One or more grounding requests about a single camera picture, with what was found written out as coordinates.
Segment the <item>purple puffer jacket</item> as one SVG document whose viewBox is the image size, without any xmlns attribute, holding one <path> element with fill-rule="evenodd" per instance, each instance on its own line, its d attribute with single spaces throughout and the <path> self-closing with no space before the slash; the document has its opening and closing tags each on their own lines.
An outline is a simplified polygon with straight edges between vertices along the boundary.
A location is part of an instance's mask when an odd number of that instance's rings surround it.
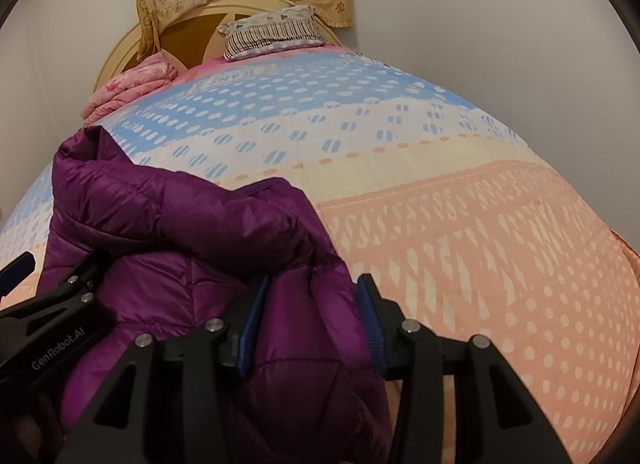
<svg viewBox="0 0 640 464">
<path fill-rule="evenodd" d="M 247 463 L 382 463 L 392 428 L 356 288 L 314 207 L 282 178 L 236 190 L 132 163 L 102 127 L 62 143 L 38 284 L 50 290 L 90 253 L 111 256 L 98 291 L 111 334 L 70 373 L 71 430 L 140 333 L 170 340 L 266 292 L 254 371 L 232 418 Z"/>
</svg>

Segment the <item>polka dot bed cover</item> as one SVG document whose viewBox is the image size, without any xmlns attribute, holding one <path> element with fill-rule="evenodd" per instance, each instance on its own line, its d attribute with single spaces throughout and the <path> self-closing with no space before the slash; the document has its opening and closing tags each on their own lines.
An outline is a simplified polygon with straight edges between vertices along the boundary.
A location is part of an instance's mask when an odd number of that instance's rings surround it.
<svg viewBox="0 0 640 464">
<path fill-rule="evenodd" d="M 480 108 L 319 47 L 199 66 L 77 133 L 89 127 L 134 164 L 227 190 L 286 180 L 314 207 L 355 288 L 369 273 L 436 335 L 491 340 L 567 463 L 638 461 L 639 256 Z M 1 314 L 44 293 L 52 162 L 2 231 L 2 268 L 24 252 L 36 268 L 2 296 Z"/>
</svg>

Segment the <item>pink folded quilt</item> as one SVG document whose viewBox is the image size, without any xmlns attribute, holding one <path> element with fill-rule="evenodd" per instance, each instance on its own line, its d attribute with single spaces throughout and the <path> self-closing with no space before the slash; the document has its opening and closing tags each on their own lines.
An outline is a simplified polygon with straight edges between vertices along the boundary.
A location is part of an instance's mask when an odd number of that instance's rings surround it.
<svg viewBox="0 0 640 464">
<path fill-rule="evenodd" d="M 162 53 L 156 53 L 107 81 L 88 99 L 80 117 L 88 126 L 116 110 L 174 82 L 178 69 Z"/>
</svg>

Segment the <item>striped patterned pillow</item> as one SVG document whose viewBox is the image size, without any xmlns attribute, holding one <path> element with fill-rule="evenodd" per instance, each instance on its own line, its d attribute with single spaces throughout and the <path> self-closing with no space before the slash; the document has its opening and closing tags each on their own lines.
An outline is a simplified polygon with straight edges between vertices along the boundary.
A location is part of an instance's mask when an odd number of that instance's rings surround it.
<svg viewBox="0 0 640 464">
<path fill-rule="evenodd" d="M 217 31 L 224 37 L 224 59 L 228 61 L 328 44 L 309 5 L 288 6 L 230 21 Z"/>
</svg>

